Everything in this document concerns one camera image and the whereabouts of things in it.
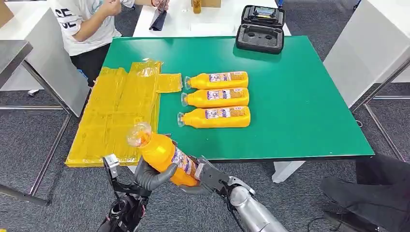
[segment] plastic bottle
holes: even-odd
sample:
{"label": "plastic bottle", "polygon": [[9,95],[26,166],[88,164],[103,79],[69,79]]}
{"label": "plastic bottle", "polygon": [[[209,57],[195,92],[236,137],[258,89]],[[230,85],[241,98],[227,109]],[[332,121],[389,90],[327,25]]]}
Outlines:
{"label": "plastic bottle", "polygon": [[190,94],[181,93],[181,102],[183,106],[198,108],[248,105],[249,92],[247,88],[200,89]]}
{"label": "plastic bottle", "polygon": [[222,72],[222,73],[201,73],[194,77],[185,77],[185,88],[197,89],[217,89],[248,87],[248,74],[244,71]]}
{"label": "plastic bottle", "polygon": [[151,131],[146,122],[137,123],[127,136],[128,144],[138,148],[144,160],[159,172],[165,171],[171,163],[177,163],[178,168],[171,177],[176,185],[196,186],[197,165],[185,153],[178,149],[172,140],[163,134]]}
{"label": "plastic bottle", "polygon": [[199,14],[201,12],[202,1],[201,0],[192,0],[192,4],[193,4],[193,12],[195,14]]}
{"label": "plastic bottle", "polygon": [[180,127],[189,125],[195,128],[247,127],[250,124],[250,111],[247,106],[225,108],[195,109],[189,113],[178,113]]}

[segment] white t-shirt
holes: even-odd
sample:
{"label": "white t-shirt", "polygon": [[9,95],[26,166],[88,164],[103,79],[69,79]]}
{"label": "white t-shirt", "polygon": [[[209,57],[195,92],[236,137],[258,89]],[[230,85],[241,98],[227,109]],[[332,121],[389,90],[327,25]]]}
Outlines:
{"label": "white t-shirt", "polygon": [[[121,36],[115,29],[114,17],[108,16],[100,28],[88,39],[79,42],[73,35],[80,30],[81,22],[91,18],[104,0],[48,0],[54,15],[61,26],[64,48],[70,56],[94,50],[112,42],[113,37]],[[134,0],[121,0],[126,7],[132,7]]]}

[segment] green tabletop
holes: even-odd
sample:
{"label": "green tabletop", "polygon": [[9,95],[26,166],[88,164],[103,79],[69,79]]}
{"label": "green tabletop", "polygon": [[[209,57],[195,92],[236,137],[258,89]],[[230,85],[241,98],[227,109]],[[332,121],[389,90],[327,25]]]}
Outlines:
{"label": "green tabletop", "polygon": [[281,54],[239,50],[232,37],[117,38],[104,66],[123,67],[152,58],[162,73],[247,71],[250,125],[246,128],[178,127],[180,93],[161,95],[159,133],[178,147],[213,161],[306,160],[374,154],[306,36],[285,37]]}

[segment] black pants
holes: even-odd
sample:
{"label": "black pants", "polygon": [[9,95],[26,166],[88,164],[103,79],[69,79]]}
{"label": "black pants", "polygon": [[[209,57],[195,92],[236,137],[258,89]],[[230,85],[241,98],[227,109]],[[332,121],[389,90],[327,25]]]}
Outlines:
{"label": "black pants", "polygon": [[87,77],[88,86],[94,86],[94,81],[100,74],[109,48],[110,44],[106,44],[94,50],[70,57],[73,65],[80,69]]}
{"label": "black pants", "polygon": [[384,227],[410,232],[410,164],[384,155],[356,162],[357,184],[334,177],[321,188],[332,201]]}

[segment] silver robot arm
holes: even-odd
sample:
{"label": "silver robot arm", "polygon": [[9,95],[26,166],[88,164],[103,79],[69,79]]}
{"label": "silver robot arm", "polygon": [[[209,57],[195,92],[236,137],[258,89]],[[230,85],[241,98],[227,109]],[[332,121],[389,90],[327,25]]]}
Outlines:
{"label": "silver robot arm", "polygon": [[288,232],[271,212],[255,198],[255,190],[234,176],[219,171],[205,159],[198,159],[201,185],[214,190],[228,208],[235,208],[249,232]]}
{"label": "silver robot arm", "polygon": [[250,232],[288,232],[271,212],[243,186],[232,189],[230,203]]}

